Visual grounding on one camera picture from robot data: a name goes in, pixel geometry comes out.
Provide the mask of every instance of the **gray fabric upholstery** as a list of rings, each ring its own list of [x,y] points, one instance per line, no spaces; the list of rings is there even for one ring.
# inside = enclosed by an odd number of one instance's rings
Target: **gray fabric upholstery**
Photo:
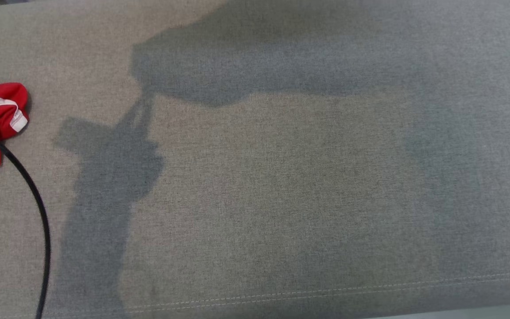
[[[362,318],[510,303],[510,1],[0,6],[47,318]],[[0,319],[35,202],[0,167]]]

